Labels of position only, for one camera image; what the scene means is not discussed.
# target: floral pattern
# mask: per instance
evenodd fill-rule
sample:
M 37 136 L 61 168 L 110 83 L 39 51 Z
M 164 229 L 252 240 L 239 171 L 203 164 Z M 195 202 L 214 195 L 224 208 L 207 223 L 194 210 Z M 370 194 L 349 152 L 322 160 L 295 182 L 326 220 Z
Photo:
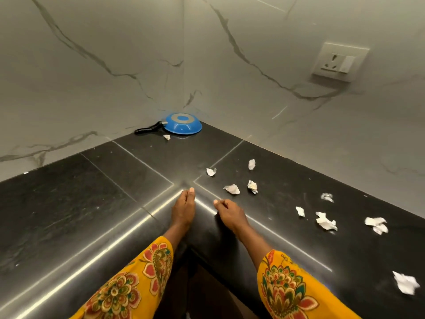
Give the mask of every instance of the floral pattern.
M 273 319 L 308 319 L 305 311 L 311 311 L 319 306 L 312 296 L 306 296 L 306 284 L 303 277 L 297 275 L 289 266 L 273 265 L 274 251 L 264 258 L 267 264 L 262 274 L 261 292 L 265 305 Z
M 170 250 L 167 248 L 167 243 L 159 245 L 153 243 L 143 253 L 143 259 L 140 261 L 146 263 L 143 274 L 151 279 L 150 293 L 153 296 L 159 294 L 159 299 L 161 300 L 173 265 L 173 259 L 171 258 Z
M 106 282 L 85 304 L 83 319 L 131 319 L 141 296 L 135 273 L 118 273 Z

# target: hand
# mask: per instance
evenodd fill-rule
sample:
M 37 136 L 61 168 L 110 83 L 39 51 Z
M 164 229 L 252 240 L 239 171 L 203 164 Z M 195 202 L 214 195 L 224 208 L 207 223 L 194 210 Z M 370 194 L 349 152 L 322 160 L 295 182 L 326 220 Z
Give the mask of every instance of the hand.
M 223 223 L 240 239 L 241 230 L 249 227 L 247 216 L 243 209 L 230 199 L 214 200 L 214 207 L 218 210 Z
M 187 231 L 195 216 L 195 189 L 183 190 L 171 209 L 171 226 Z

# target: blue frying pan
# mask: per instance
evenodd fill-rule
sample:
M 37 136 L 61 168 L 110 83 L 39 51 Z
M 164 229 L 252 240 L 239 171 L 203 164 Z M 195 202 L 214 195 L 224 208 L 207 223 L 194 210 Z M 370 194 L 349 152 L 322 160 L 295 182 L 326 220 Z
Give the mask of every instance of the blue frying pan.
M 141 128 L 135 130 L 135 135 L 150 133 L 159 130 L 160 128 L 164 128 L 166 131 L 189 135 L 198 133 L 202 130 L 202 124 L 199 120 L 193 115 L 186 113 L 174 113 L 167 116 L 166 119 L 155 123 L 154 125 L 148 128 Z

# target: black countertop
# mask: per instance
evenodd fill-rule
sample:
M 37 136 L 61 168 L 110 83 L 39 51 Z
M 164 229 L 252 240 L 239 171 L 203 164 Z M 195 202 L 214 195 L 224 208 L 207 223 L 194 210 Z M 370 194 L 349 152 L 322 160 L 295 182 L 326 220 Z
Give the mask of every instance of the black countertop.
M 425 313 L 424 288 L 403 295 L 392 275 L 425 285 L 424 219 L 206 124 L 189 137 L 162 135 L 130 134 L 0 183 L 0 318 L 72 315 L 165 231 L 170 207 L 190 186 L 197 212 L 175 262 L 192 253 L 259 316 L 268 317 L 255 268 L 213 199 L 236 201 L 274 248 L 362 318 Z M 214 177 L 205 173 L 210 166 Z M 250 179 L 257 195 L 247 189 Z M 232 183 L 240 195 L 223 190 Z M 335 203 L 321 200 L 324 192 Z M 316 211 L 336 220 L 338 231 L 318 226 Z M 377 235 L 365 217 L 384 217 L 389 233 Z

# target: electrical outlet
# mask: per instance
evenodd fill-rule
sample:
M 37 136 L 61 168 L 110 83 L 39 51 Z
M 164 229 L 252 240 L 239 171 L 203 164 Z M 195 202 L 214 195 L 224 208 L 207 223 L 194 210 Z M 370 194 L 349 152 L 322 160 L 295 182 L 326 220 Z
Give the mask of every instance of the electrical outlet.
M 330 71 L 339 71 L 341 65 L 344 62 L 346 56 L 339 53 L 330 53 L 327 58 L 323 59 L 323 64 L 321 69 L 330 70 Z
M 325 42 L 312 73 L 352 82 L 368 52 L 367 48 Z

